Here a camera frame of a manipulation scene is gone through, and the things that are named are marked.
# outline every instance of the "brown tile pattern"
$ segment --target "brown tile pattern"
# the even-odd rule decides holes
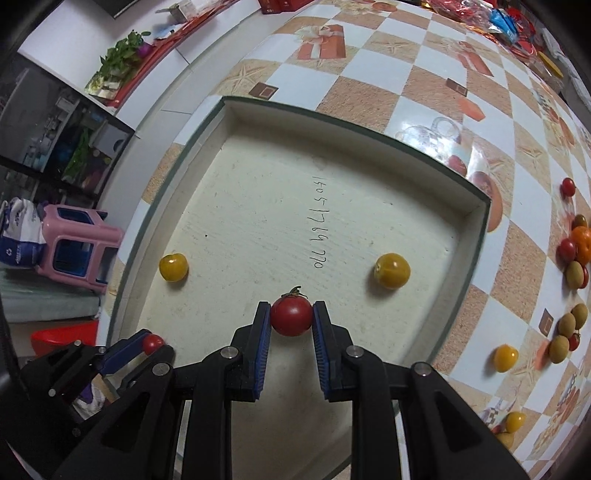
[[[476,413],[483,411],[492,400],[492,395],[481,392],[480,390],[477,390],[462,382],[458,382],[453,378],[450,378],[448,382]]]
[[[501,264],[491,297],[529,323],[544,276],[546,255],[516,224],[509,221]]]
[[[570,165],[569,151],[562,141],[562,130],[557,122],[543,118],[548,153],[556,160],[569,177],[573,176],[573,169]]]
[[[349,15],[341,12],[335,15],[333,19],[338,20],[339,22],[351,23],[353,25],[375,30],[382,24],[382,22],[385,20],[385,17],[371,13],[363,15]]]
[[[117,298],[117,295],[111,293],[107,289],[107,292],[105,293],[105,298],[103,299],[103,301],[104,301],[103,308],[105,309],[105,312],[107,312],[109,315],[113,315],[113,306],[115,306],[115,299],[116,298]]]
[[[428,106],[456,122],[462,122],[463,113],[457,101],[464,97],[449,89],[445,82],[446,79],[439,75],[415,65],[410,71],[402,95]]]
[[[156,197],[156,194],[158,193],[160,187],[166,179],[166,175],[168,175],[168,172],[172,168],[178,156],[183,151],[183,148],[184,145],[178,143],[173,143],[172,145],[170,145],[170,147],[162,157],[162,160],[160,160],[158,167],[156,167],[156,171],[150,178],[150,181],[148,182],[148,185],[146,186],[142,194],[143,201],[152,204],[154,198]]]
[[[395,93],[339,77],[316,111],[383,132],[397,102]]]
[[[325,18],[318,17],[294,17],[282,27],[275,30],[275,33],[294,34],[302,27],[321,27],[326,23]]]
[[[125,264],[119,259],[119,257],[115,257],[115,261],[113,262],[113,270],[111,271],[111,278],[109,279],[109,285],[107,286],[107,291],[109,293],[117,295],[117,291],[121,285],[121,278],[123,277],[124,270]]]
[[[478,53],[478,55],[480,55],[483,59],[490,60],[492,63],[498,65],[499,67],[503,66],[501,56],[497,52],[491,50],[486,45],[483,45],[481,42],[479,42],[478,40],[474,40],[473,38],[466,37],[466,41],[470,45],[472,45],[472,47],[474,47],[476,53]]]
[[[466,33],[466,27],[450,18],[443,17],[441,15],[433,14],[431,18],[434,22],[441,23],[442,25],[446,25],[447,27],[453,28],[460,33]]]
[[[437,35],[432,32],[427,32],[425,34],[425,38],[423,39],[423,45],[426,47],[432,48],[433,50],[437,50],[445,55],[449,55],[450,57],[456,58],[456,53],[453,51],[451,46],[451,42],[447,38],[443,38],[440,35]]]
[[[453,367],[456,366],[478,320],[480,320],[487,299],[486,293],[474,285],[470,285],[456,321],[433,362],[433,366],[440,373],[449,375]]]
[[[535,465],[531,468],[531,470],[528,472],[530,478],[533,480],[536,476],[538,476],[538,473],[540,473],[542,471],[542,469],[546,466],[546,463],[548,463],[548,460],[538,460]]]
[[[382,53],[398,60],[414,63],[421,46],[405,38],[383,32],[375,32],[363,46],[365,50]]]
[[[512,74],[505,71],[505,76],[507,77],[507,85],[509,87],[509,91],[513,93],[516,97],[521,99],[531,110],[536,113],[538,116],[540,115],[540,108],[538,106],[538,102],[534,97],[534,94],[531,93],[531,89],[527,88],[526,85],[521,83],[518,79],[513,77]]]
[[[550,158],[546,150],[520,124],[515,126],[515,161],[525,168],[548,193],[550,186]]]
[[[556,410],[558,409],[558,402],[562,398],[565,389],[569,386],[571,378],[577,373],[577,367],[575,367],[570,360],[565,361],[568,362],[568,365],[566,366],[566,369],[562,374],[562,377],[560,379],[560,382],[558,383],[558,387],[556,387],[554,395],[552,395],[552,398],[550,399],[550,401],[546,405],[546,408],[543,411],[544,415],[552,416],[556,412]]]
[[[280,65],[278,61],[241,60],[218,85],[215,94],[245,96],[257,83],[265,83]]]
[[[474,93],[474,95],[482,98],[492,106],[497,107],[505,115],[508,115],[510,118],[513,117],[509,90],[503,88],[490,77],[474,70],[468,70],[466,87],[469,92]]]
[[[411,12],[407,12],[405,10],[396,10],[390,14],[390,18],[394,20],[398,20],[410,25],[414,25],[415,27],[424,28],[425,30],[431,23],[431,20],[425,17],[421,17],[420,15],[415,15]]]
[[[519,348],[517,363],[511,372],[506,374],[495,395],[515,400],[516,408],[521,408],[548,367],[544,352],[549,343],[549,340],[538,331],[528,328]]]
[[[335,75],[341,74],[347,64],[351,61],[355,54],[358,52],[358,48],[356,47],[345,47],[346,57],[344,59],[313,59],[313,60],[300,60],[298,59],[297,55],[298,52],[295,51],[294,54],[289,57],[286,63],[291,63],[293,65],[299,65],[300,67],[306,67],[313,70],[318,70],[320,72],[326,73],[333,73]]]

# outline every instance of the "red box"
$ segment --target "red box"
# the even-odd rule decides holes
[[[259,0],[259,4],[261,4],[261,12],[264,15],[280,14],[283,12],[279,0]]]
[[[280,0],[281,8],[284,12],[295,12],[312,0]]]
[[[297,53],[299,60],[344,59],[346,57],[345,36],[341,25],[325,25],[318,37],[308,40]]]

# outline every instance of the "checkered tablecloth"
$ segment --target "checkered tablecloth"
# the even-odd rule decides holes
[[[430,11],[378,4],[321,0],[310,6],[240,61],[195,115],[204,118],[223,95],[272,95],[413,146],[435,132],[433,152],[418,148],[450,166],[460,159],[465,170],[454,169],[474,183],[485,174],[489,182],[477,184],[493,196],[497,218],[434,365],[491,429],[500,428],[509,411],[527,415],[511,451],[532,479],[540,478],[591,402],[591,326],[581,330],[581,344],[566,361],[544,363],[556,321],[575,304],[589,303],[589,287],[565,288],[555,252],[574,212],[591,219],[591,136],[499,45]],[[299,59],[302,29],[325,25],[342,26],[345,58]],[[148,185],[146,202],[180,154],[180,142]],[[565,177],[577,185],[572,202],[560,196]],[[519,361],[497,374],[490,358],[503,343],[519,350]]]

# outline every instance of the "plastic bag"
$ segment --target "plastic bag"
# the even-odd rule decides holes
[[[14,197],[0,206],[0,262],[13,267],[37,265],[45,248],[41,219],[30,200]]]
[[[479,0],[431,0],[435,13],[489,31],[492,8]]]
[[[503,10],[494,9],[491,12],[491,23],[500,30],[510,43],[515,43],[519,38],[515,21]]]

